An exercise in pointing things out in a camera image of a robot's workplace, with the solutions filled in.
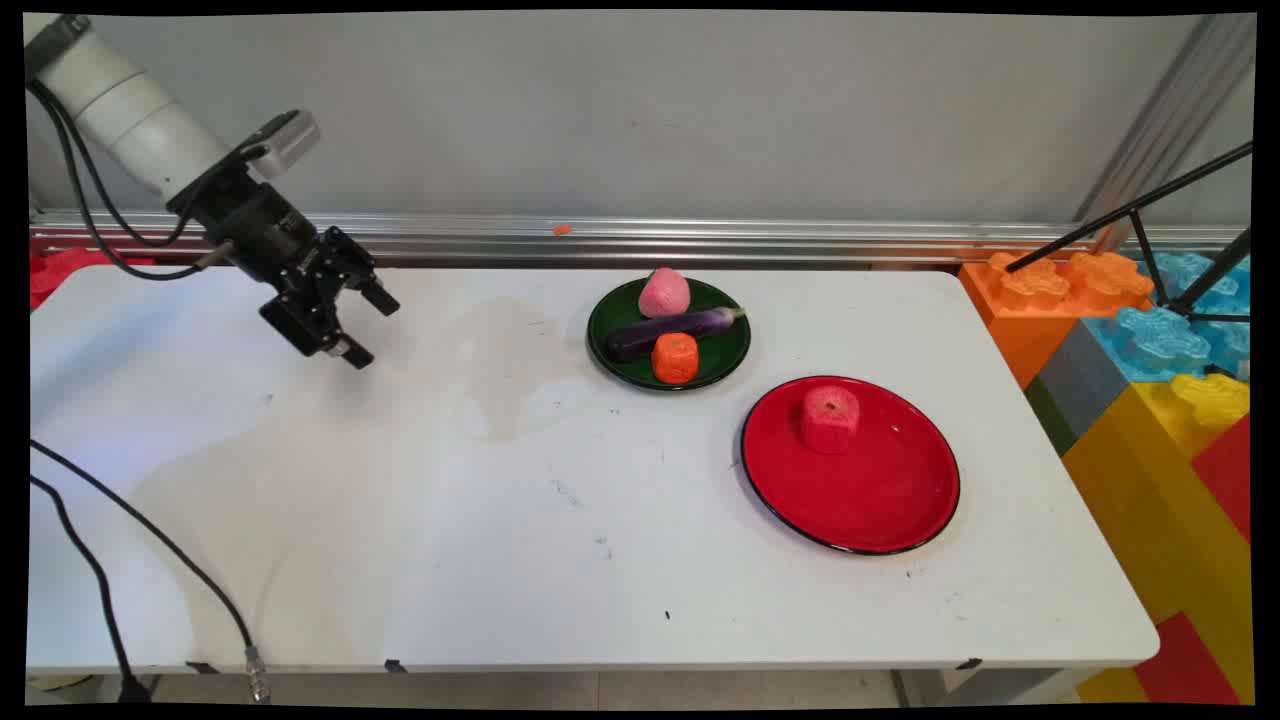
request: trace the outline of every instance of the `plate rim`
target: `plate rim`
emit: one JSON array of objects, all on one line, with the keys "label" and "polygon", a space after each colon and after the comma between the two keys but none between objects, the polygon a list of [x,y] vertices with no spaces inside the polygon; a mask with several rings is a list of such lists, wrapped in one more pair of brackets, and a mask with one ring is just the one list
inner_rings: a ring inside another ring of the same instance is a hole
[{"label": "plate rim", "polygon": [[[653,391],[660,391],[660,392],[678,392],[678,391],[682,391],[682,389],[698,389],[698,388],[701,388],[701,387],[708,387],[708,386],[716,384],[716,383],[723,380],[724,378],[730,377],[731,374],[733,374],[733,370],[737,370],[737,368],[742,364],[742,361],[746,360],[746,354],[750,352],[750,350],[751,350],[751,319],[748,318],[748,316],[745,316],[745,315],[741,318],[741,320],[739,320],[739,322],[742,323],[742,327],[746,329],[746,342],[742,345],[742,352],[739,355],[737,360],[732,365],[730,365],[728,368],[726,368],[724,372],[721,373],[718,377],[712,377],[712,378],[708,378],[708,379],[701,380],[701,382],[687,382],[687,383],[678,383],[678,384],[667,384],[667,383],[653,383],[653,384],[650,384],[650,383],[646,383],[646,382],[636,380],[634,378],[628,378],[628,377],[618,373],[617,370],[614,370],[612,366],[609,366],[608,359],[603,357],[602,356],[602,351],[595,347],[594,342],[591,342],[591,323],[595,320],[595,313],[596,313],[596,310],[599,310],[600,304],[604,302],[604,299],[608,297],[609,295],[612,295],[612,293],[622,290],[623,287],[626,287],[626,286],[628,286],[631,283],[644,282],[646,279],[648,278],[636,278],[634,281],[627,281],[627,282],[625,282],[625,283],[614,287],[609,292],[605,292],[604,295],[602,295],[600,299],[595,301],[595,306],[591,307],[591,314],[588,315],[588,318],[586,318],[586,333],[585,333],[586,334],[586,347],[588,347],[588,350],[590,350],[591,357],[595,359],[595,361],[600,365],[600,368],[603,368],[607,373],[609,373],[614,378],[618,378],[620,380],[622,380],[622,382],[625,382],[627,384],[631,384],[631,386],[635,386],[635,387],[639,387],[639,388],[644,388],[644,389],[653,389]],[[728,297],[733,302],[735,306],[741,307],[741,305],[737,302],[737,300],[733,300],[733,296],[731,296],[730,293],[724,292],[723,290],[713,286],[712,283],[705,282],[705,281],[700,281],[698,278],[685,278],[685,279],[689,281],[690,283],[698,283],[698,284],[707,286],[707,287],[714,290],[716,292],[723,295],[724,297]]]},{"label": "plate rim", "polygon": [[[800,380],[814,379],[814,378],[836,378],[836,379],[841,379],[841,380],[854,380],[854,382],[859,382],[859,383],[867,383],[869,386],[877,387],[877,388],[879,388],[879,389],[882,389],[882,391],[892,395],[893,397],[901,400],[902,402],[905,402],[909,407],[911,407],[913,410],[915,410],[916,413],[919,413],[920,416],[924,418],[929,423],[929,425],[933,427],[934,430],[937,430],[938,437],[942,438],[943,447],[947,448],[947,455],[951,456],[951,464],[955,466],[955,470],[956,470],[956,501],[955,501],[955,503],[952,503],[951,511],[947,514],[947,519],[942,523],[941,527],[938,527],[937,530],[933,532],[933,534],[931,534],[929,537],[922,539],[920,542],[916,542],[916,543],[909,544],[909,546],[904,546],[904,547],[900,547],[900,548],[895,548],[895,550],[867,550],[867,548],[847,547],[847,546],[842,546],[840,543],[835,543],[835,542],[819,538],[818,536],[815,536],[815,534],[813,534],[813,533],[810,533],[810,532],[800,528],[799,525],[796,525],[795,523],[792,523],[791,520],[788,520],[782,514],[782,511],[780,511],[777,507],[774,507],[773,503],[771,503],[764,497],[764,493],[760,492],[760,487],[755,483],[755,478],[751,477],[751,469],[750,469],[750,466],[748,465],[748,461],[746,461],[746,428],[751,424],[751,415],[755,414],[755,409],[759,407],[760,402],[764,402],[765,397],[773,395],[780,388],[782,388],[785,386],[788,386],[791,383],[796,383],[796,382],[800,382]],[[873,382],[869,382],[869,380],[863,380],[863,379],[858,379],[858,378],[850,378],[847,375],[829,375],[829,374],[801,375],[799,378],[791,378],[790,380],[785,380],[782,383],[778,383],[777,386],[772,387],[771,389],[768,389],[767,392],[764,392],[763,395],[760,395],[760,397],[756,398],[756,401],[754,404],[751,404],[751,409],[746,413],[746,419],[742,420],[742,430],[739,433],[739,439],[737,439],[737,452],[739,452],[739,456],[741,457],[741,461],[742,461],[742,471],[746,473],[746,482],[748,482],[748,484],[751,486],[751,491],[755,492],[755,497],[760,498],[760,502],[764,503],[764,506],[769,510],[769,512],[773,514],[774,518],[777,518],[778,520],[782,520],[782,523],[786,527],[791,528],[792,530],[795,530],[800,536],[803,536],[803,537],[805,537],[805,538],[808,538],[808,539],[810,539],[810,541],[813,541],[813,542],[815,542],[815,543],[818,543],[818,544],[820,544],[823,547],[829,547],[831,550],[838,550],[841,552],[850,553],[850,555],[865,555],[865,556],[901,555],[904,552],[909,552],[911,550],[915,550],[918,547],[922,547],[922,546],[932,542],[933,538],[941,536],[942,532],[946,530],[951,525],[951,520],[955,519],[956,511],[960,509],[960,493],[964,491],[964,483],[960,480],[960,464],[956,461],[956,454],[955,454],[954,450],[951,450],[951,442],[947,439],[947,436],[942,434],[942,430],[938,428],[937,423],[933,421],[933,418],[929,418],[928,415],[924,414],[923,410],[920,410],[914,404],[911,404],[911,401],[909,401],[908,398],[902,397],[901,395],[899,395],[899,393],[888,389],[887,387],[878,386],[878,384],[876,384]]]}]

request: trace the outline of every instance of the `black metal rod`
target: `black metal rod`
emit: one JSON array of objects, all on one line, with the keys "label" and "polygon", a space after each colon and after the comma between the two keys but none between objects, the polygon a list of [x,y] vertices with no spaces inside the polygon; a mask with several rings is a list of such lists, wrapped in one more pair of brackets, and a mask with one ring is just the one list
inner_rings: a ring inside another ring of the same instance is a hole
[{"label": "black metal rod", "polygon": [[1087,236],[1089,233],[1097,232],[1097,231],[1100,231],[1100,229],[1110,225],[1111,223],[1114,223],[1114,222],[1124,218],[1125,215],[1128,215],[1133,210],[1137,210],[1137,209],[1140,209],[1140,208],[1146,208],[1147,205],[1151,205],[1152,202],[1160,200],[1161,197],[1165,197],[1166,195],[1171,195],[1174,192],[1178,192],[1179,190],[1181,190],[1181,188],[1187,187],[1188,184],[1190,184],[1190,183],[1201,179],[1202,177],[1212,174],[1212,173],[1216,173],[1217,170],[1221,170],[1222,168],[1230,165],[1231,163],[1239,160],[1240,158],[1244,158],[1244,156],[1249,155],[1251,152],[1253,152],[1253,141],[1252,140],[1248,141],[1248,142],[1245,142],[1244,145],[1236,147],[1235,150],[1231,150],[1226,155],[1221,155],[1219,158],[1215,158],[1215,159],[1210,160],[1208,163],[1204,163],[1203,165],[1201,165],[1201,167],[1196,168],[1194,170],[1187,173],[1185,176],[1174,178],[1174,179],[1169,181],[1167,183],[1157,187],[1156,190],[1152,190],[1151,192],[1148,192],[1148,193],[1146,193],[1143,196],[1139,196],[1137,200],[1133,200],[1130,202],[1125,202],[1124,205],[1116,208],[1115,210],[1107,213],[1106,215],[1102,215],[1097,220],[1085,223],[1085,224],[1075,228],[1074,231],[1064,234],[1062,237],[1055,240],[1053,242],[1051,242],[1051,243],[1041,247],[1039,250],[1036,250],[1036,251],[1030,252],[1029,255],[1024,255],[1024,256],[1019,258],[1018,260],[1014,260],[1012,263],[1009,264],[1009,266],[1005,268],[1005,270],[1009,272],[1009,273],[1015,273],[1018,270],[1021,270],[1023,268],[1025,268],[1027,265],[1030,265],[1036,260],[1039,260],[1041,258],[1047,258],[1047,256],[1052,255],[1053,252],[1057,252],[1059,250],[1066,247],[1068,245],[1071,245],[1076,240],[1080,240],[1082,237],[1084,237],[1084,236]]},{"label": "black metal rod", "polygon": [[1231,241],[1231,245],[1228,245],[1219,252],[1217,258],[1213,258],[1213,264],[1201,273],[1201,277],[1196,278],[1196,282],[1185,292],[1174,300],[1174,306],[1189,313],[1196,301],[1208,292],[1208,288],[1213,287],[1213,283],[1222,279],[1222,275],[1229,273],[1236,263],[1249,254],[1249,242],[1252,238],[1253,225],[1249,225]]},{"label": "black metal rod", "polygon": [[1192,323],[1197,320],[1204,320],[1206,323],[1248,323],[1248,315],[1201,315],[1199,313],[1192,313],[1187,315],[1187,319]]},{"label": "black metal rod", "polygon": [[1169,305],[1169,296],[1165,295],[1165,281],[1160,277],[1156,256],[1151,252],[1151,242],[1147,241],[1147,228],[1143,227],[1137,208],[1129,211],[1129,222],[1133,223],[1133,232],[1138,236],[1138,247],[1142,249],[1142,259],[1147,261],[1147,270],[1151,272],[1151,282],[1156,284],[1156,301],[1164,307]]}]

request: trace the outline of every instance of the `cable connector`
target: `cable connector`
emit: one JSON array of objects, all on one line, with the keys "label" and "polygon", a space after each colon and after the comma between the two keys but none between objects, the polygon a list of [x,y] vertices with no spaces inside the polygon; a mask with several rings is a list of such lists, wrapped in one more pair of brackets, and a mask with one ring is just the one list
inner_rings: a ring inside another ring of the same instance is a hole
[{"label": "cable connector", "polygon": [[205,268],[207,268],[210,265],[216,265],[218,263],[221,263],[223,260],[225,260],[234,251],[236,251],[236,245],[232,243],[232,241],[228,240],[228,241],[223,242],[221,245],[219,245],[218,247],[215,247],[215,249],[210,250],[209,252],[201,255],[196,260],[195,265],[197,268],[200,268],[201,270],[204,270]]},{"label": "cable connector", "polygon": [[248,673],[248,689],[253,693],[255,705],[271,705],[271,688],[266,684],[266,665],[257,648],[244,648],[244,670]]}]

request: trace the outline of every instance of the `eggplant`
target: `eggplant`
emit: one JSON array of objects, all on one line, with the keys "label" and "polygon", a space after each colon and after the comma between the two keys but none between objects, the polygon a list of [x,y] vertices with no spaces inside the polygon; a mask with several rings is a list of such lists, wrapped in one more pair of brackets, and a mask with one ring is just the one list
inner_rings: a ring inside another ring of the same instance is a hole
[{"label": "eggplant", "polygon": [[712,307],[644,320],[611,332],[604,338],[604,351],[616,363],[630,363],[653,352],[658,336],[687,333],[695,338],[710,337],[730,329],[733,320],[744,315],[746,310],[741,307]]}]

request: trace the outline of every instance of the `small orange object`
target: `small orange object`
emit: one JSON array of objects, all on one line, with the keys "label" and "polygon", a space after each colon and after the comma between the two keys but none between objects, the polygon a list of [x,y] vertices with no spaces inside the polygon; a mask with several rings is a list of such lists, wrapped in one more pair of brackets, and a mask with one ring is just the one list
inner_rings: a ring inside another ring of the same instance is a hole
[{"label": "small orange object", "polygon": [[987,265],[996,273],[992,287],[998,299],[1010,310],[1053,310],[1066,301],[1071,283],[1057,274],[1052,260],[1042,258],[1016,273],[1006,273],[1005,268],[1018,258],[1009,252],[996,252]]},{"label": "small orange object", "polygon": [[1064,274],[1071,281],[1074,300],[1088,310],[1105,313],[1137,306],[1156,287],[1151,278],[1138,273],[1137,263],[1115,252],[1071,255]]},{"label": "small orange object", "polygon": [[653,374],[673,386],[694,379],[698,375],[698,341],[686,333],[658,336],[653,346]]}]

